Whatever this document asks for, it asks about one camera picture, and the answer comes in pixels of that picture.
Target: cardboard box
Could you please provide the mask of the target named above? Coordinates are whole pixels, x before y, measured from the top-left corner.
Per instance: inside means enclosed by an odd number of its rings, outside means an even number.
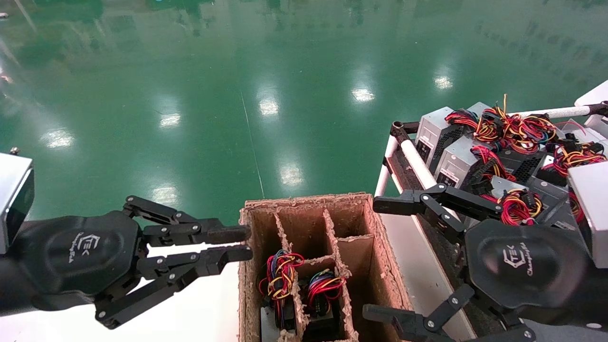
[[[362,317],[362,306],[368,303],[412,309],[385,228],[372,211],[371,195],[247,201],[240,223],[251,226],[247,243],[254,258],[239,267],[239,342],[260,342],[262,295],[257,285],[266,259],[281,248],[306,259],[296,269],[296,283],[297,277],[325,268],[347,279],[339,298],[341,340],[400,341],[393,327]],[[297,284],[292,289],[296,333],[284,330],[278,341],[302,340],[309,316],[300,290]]]

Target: green epoxy floor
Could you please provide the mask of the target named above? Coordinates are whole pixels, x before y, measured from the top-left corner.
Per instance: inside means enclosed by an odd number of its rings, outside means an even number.
[[[127,195],[235,223],[245,200],[373,192],[394,120],[570,106],[608,79],[607,1],[14,0],[0,150],[30,217]]]

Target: white pipe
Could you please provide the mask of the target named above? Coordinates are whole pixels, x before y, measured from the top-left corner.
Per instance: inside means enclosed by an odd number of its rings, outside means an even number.
[[[389,181],[389,168],[386,165],[382,165],[380,169],[380,177],[378,178],[378,185],[376,186],[376,192],[374,197],[384,196],[384,190],[386,189],[386,183]]]
[[[386,145],[386,151],[384,152],[384,156],[386,158],[392,157],[393,153],[397,151],[397,146],[399,146],[397,138],[392,135],[389,135],[389,143]]]
[[[580,107],[567,107],[567,108],[555,108],[552,110],[533,110],[533,111],[523,111],[519,113],[509,113],[507,115],[512,116],[515,114],[519,114],[522,117],[530,116],[533,114],[548,114],[549,119],[561,119],[564,117],[570,116],[585,116],[589,115],[590,108],[589,106],[580,106]]]
[[[420,155],[418,154],[418,151],[416,151],[416,148],[414,147],[412,141],[406,140],[402,142],[401,150],[403,151],[403,155],[406,157],[407,162],[412,167],[416,178],[418,178],[418,181],[420,182],[420,184],[422,184],[422,187],[424,189],[428,189],[430,187],[436,186],[437,181],[435,181],[433,175],[430,174],[429,169],[426,167],[426,164],[424,163],[422,158],[420,158]],[[456,215],[456,212],[454,212],[452,209],[444,209],[447,210],[450,214],[452,214],[453,217],[460,220],[458,218],[458,215]]]
[[[393,177],[393,182],[395,182],[395,186],[397,187],[397,191],[400,194],[403,194],[403,188],[401,187],[401,184],[399,184],[399,180],[397,179],[397,176],[395,176],[394,173],[391,176]]]

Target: silver power supply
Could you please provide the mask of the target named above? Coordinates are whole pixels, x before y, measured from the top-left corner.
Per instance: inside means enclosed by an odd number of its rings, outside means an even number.
[[[485,167],[481,160],[471,152],[471,148],[478,145],[490,148],[469,136],[462,136],[443,150],[435,171],[437,182],[457,189],[467,186],[474,174]]]
[[[467,110],[481,116],[483,110],[488,108],[490,107],[481,102],[477,102]],[[416,135],[414,143],[418,150],[418,154],[431,173],[435,173],[443,150],[460,138],[465,132],[463,126],[450,125],[446,122],[446,116],[451,112],[453,112],[452,108],[443,107],[423,115],[420,119],[418,134]]]

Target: wire bundle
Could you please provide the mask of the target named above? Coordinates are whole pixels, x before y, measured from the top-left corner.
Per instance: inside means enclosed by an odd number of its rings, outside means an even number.
[[[546,117],[506,115],[506,94],[503,108],[496,105],[485,109],[481,118],[471,111],[457,110],[446,117],[446,122],[471,127],[473,138],[494,144],[496,150],[510,147],[524,155],[537,152],[540,144],[546,144],[557,134],[557,128]]]
[[[533,198],[530,198],[534,203],[532,208],[528,207],[526,201],[522,199],[523,196],[529,194],[532,194],[533,196]],[[492,195],[481,195],[481,197],[502,205],[500,221],[510,226],[533,225],[536,222],[534,221],[534,218],[537,217],[542,210],[542,202],[538,194],[521,189],[513,189],[507,192],[503,198],[495,198]]]
[[[535,153],[540,144],[555,138],[557,128],[548,119],[540,116],[521,118],[519,114],[510,117],[501,111],[505,123],[503,138],[514,151],[524,155]]]
[[[543,166],[543,170],[555,170],[561,176],[568,176],[568,169],[575,166],[595,164],[606,161],[606,156],[602,153],[594,152],[590,149],[591,143],[581,144],[580,151],[567,152],[564,146],[556,148],[553,152],[553,163]]]
[[[572,210],[572,215],[574,215],[576,222],[580,223],[585,217],[585,214],[583,214],[583,212],[581,210],[581,204],[578,202],[578,198],[576,197],[576,195],[573,192],[569,193],[569,197],[570,197],[570,209]]]
[[[473,129],[473,137],[479,141],[492,143],[499,140],[498,126],[494,121],[482,116],[480,119],[477,114],[468,110],[455,110],[446,116],[446,122],[451,125],[465,125]]]
[[[336,277],[329,269],[315,274],[308,284],[308,307],[314,307],[315,296],[323,295],[327,301],[327,313],[329,313],[331,310],[330,301],[336,300],[340,296],[344,282],[343,277]]]
[[[473,148],[471,148],[471,153],[481,158],[484,164],[487,164],[490,160],[493,160],[494,166],[492,167],[492,171],[494,172],[494,175],[512,182],[516,181],[515,176],[505,170],[505,166],[502,164],[498,156],[489,148],[481,145],[473,146]],[[486,178],[492,178],[491,173],[486,173],[483,176]]]
[[[288,253],[279,250],[276,254],[269,257],[266,261],[266,277],[258,284],[258,289],[262,295],[269,296],[275,301],[275,309],[280,318],[281,329],[285,326],[285,315],[283,306],[285,298],[291,294],[294,284],[295,268],[304,263],[304,258],[297,253]],[[266,281],[266,292],[262,290],[262,283]]]

